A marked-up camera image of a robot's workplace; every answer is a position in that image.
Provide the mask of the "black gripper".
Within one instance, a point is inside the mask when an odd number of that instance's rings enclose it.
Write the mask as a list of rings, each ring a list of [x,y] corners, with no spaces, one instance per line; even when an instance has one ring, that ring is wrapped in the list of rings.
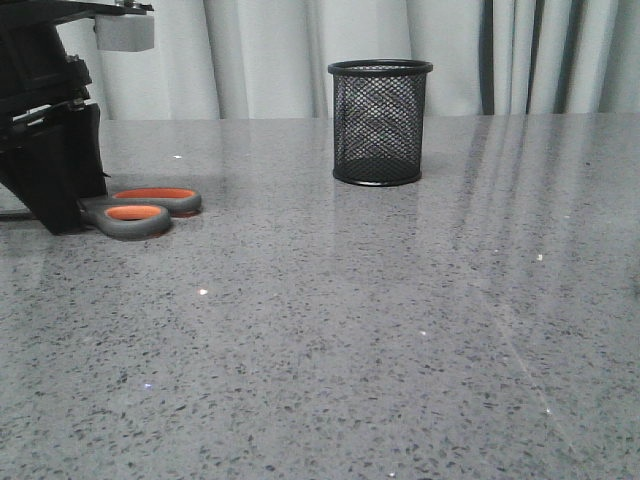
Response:
[[[80,202],[107,193],[100,108],[84,105],[88,67],[67,54],[57,27],[153,11],[143,1],[1,3],[1,183],[55,235],[81,230]]]

